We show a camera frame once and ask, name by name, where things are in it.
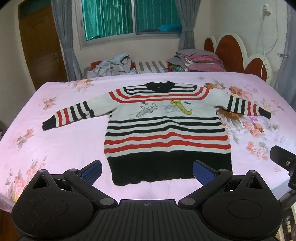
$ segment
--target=triangular cutout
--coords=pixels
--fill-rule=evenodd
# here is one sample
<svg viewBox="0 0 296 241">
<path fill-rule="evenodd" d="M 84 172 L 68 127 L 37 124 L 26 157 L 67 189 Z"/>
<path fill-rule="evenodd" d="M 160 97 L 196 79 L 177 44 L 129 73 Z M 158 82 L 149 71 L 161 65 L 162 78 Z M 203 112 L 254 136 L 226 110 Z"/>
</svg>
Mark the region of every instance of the triangular cutout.
<svg viewBox="0 0 296 241">
<path fill-rule="evenodd" d="M 33 186 L 33 189 L 36 189 L 36 188 L 46 188 L 48 187 L 48 183 L 44 177 L 44 175 L 40 175 L 37 179 L 37 181 L 35 182 L 34 186 Z"/>
<path fill-rule="evenodd" d="M 247 188 L 263 189 L 256 176 L 251 176 L 247 185 Z"/>
</svg>

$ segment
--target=red stripe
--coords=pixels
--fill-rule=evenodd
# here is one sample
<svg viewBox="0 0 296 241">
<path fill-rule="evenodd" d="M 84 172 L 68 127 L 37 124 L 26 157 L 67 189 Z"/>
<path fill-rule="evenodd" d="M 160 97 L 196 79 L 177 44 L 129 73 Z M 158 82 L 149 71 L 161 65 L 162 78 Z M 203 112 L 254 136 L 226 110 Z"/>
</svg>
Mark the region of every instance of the red stripe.
<svg viewBox="0 0 296 241">
<path fill-rule="evenodd" d="M 117 89 L 117 94 L 124 99 L 133 99 L 133 98 L 153 98 L 153 97 L 175 97 L 175 96 L 197 96 L 203 91 L 204 87 L 200 87 L 199 91 L 195 94 L 162 94 L 162 95 L 133 95 L 133 96 L 125 96 L 122 94 L 120 89 Z"/>
<path fill-rule="evenodd" d="M 59 117 L 59 126 L 62 126 L 63 125 L 63 119 L 62 119 L 61 111 L 57 112 L 57 116 Z"/>
<path fill-rule="evenodd" d="M 256 105 L 256 104 L 254 104 L 254 106 L 253 106 L 253 112 L 254 112 L 254 116 L 257 116 L 256 107 L 257 107 L 257 105 Z"/>
<path fill-rule="evenodd" d="M 206 92 L 203 94 L 203 96 L 198 98 L 178 98 L 178 100 L 202 100 L 209 94 L 210 89 L 207 88 Z M 162 100 L 176 100 L 173 98 L 162 98 L 162 99 L 141 99 L 141 100 L 121 100 L 118 99 L 113 92 L 109 92 L 109 95 L 111 98 L 119 103 L 137 103 L 137 102 L 148 102 L 148 101 L 162 101 Z"/>
<path fill-rule="evenodd" d="M 251 115 L 251 102 L 248 102 L 248 115 Z"/>
<path fill-rule="evenodd" d="M 174 145 L 184 145 L 184 146 L 194 146 L 194 147 L 203 147 L 203 148 L 216 148 L 216 149 L 221 149 L 221 150 L 228 150 L 231 148 L 230 144 L 228 145 L 218 145 L 218 144 L 202 144 L 202 143 L 193 143 L 189 141 L 181 141 L 181 140 L 174 140 L 170 141 L 168 143 L 163 143 L 163 142 L 155 142 L 151 144 L 139 144 L 139 145 L 125 145 L 122 147 L 117 147 L 117 148 L 107 148 L 104 150 L 105 154 L 106 153 L 116 153 L 120 151 L 125 151 L 129 149 L 139 149 L 139 148 L 152 148 L 152 147 L 170 147 Z"/>
<path fill-rule="evenodd" d="M 181 137 L 183 139 L 190 139 L 190 140 L 202 140 L 202 141 L 226 141 L 228 140 L 228 136 L 215 136 L 215 137 L 203 137 L 203 136 L 190 136 L 190 135 L 180 135 L 175 132 L 170 132 L 166 135 L 155 135 L 155 136 L 149 136 L 149 137 L 129 137 L 126 139 L 121 139 L 121 140 L 105 140 L 105 145 L 114 145 L 114 144 L 121 144 L 126 141 L 149 141 L 149 140 L 154 140 L 154 139 L 167 139 L 169 137 Z"/>
<path fill-rule="evenodd" d="M 69 120 L 69 115 L 68 115 L 67 108 L 64 108 L 63 111 L 65 113 L 66 124 L 70 124 L 70 120 Z"/>
</svg>

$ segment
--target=gray striped fabric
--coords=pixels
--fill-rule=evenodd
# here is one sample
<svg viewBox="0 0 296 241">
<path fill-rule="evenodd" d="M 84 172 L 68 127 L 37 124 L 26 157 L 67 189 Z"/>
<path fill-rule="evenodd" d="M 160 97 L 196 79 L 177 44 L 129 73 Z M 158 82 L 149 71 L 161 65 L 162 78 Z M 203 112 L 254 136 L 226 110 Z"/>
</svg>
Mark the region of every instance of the gray striped fabric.
<svg viewBox="0 0 296 241">
<path fill-rule="evenodd" d="M 141 73 L 167 73 L 168 63 L 166 61 L 136 62 L 136 70 Z"/>
</svg>

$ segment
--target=pile of clothes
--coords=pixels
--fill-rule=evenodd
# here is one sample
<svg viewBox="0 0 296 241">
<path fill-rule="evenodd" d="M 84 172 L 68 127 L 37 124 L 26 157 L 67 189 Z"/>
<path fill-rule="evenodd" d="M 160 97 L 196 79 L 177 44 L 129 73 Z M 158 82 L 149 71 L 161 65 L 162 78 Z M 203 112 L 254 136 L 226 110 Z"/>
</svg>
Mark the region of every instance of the pile of clothes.
<svg viewBox="0 0 296 241">
<path fill-rule="evenodd" d="M 137 74 L 136 69 L 131 68 L 131 60 L 132 58 L 126 53 L 119 54 L 108 60 L 103 60 L 94 69 L 87 72 L 87 78 Z"/>
<path fill-rule="evenodd" d="M 167 60 L 169 72 L 226 72 L 223 62 L 210 51 L 185 49 Z"/>
</svg>

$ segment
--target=yellow embroidered design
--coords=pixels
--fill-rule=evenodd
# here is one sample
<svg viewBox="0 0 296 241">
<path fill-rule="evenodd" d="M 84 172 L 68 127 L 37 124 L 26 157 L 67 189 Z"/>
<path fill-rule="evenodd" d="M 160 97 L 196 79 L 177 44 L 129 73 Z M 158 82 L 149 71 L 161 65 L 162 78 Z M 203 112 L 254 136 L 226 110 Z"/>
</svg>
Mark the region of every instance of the yellow embroidered design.
<svg viewBox="0 0 296 241">
<path fill-rule="evenodd" d="M 180 100 L 172 100 L 170 102 L 173 106 L 178 106 L 179 109 L 186 115 L 191 115 L 192 114 L 192 109 L 190 109 L 190 111 L 187 111 L 185 109 L 185 107 L 181 104 L 181 101 Z"/>
</svg>

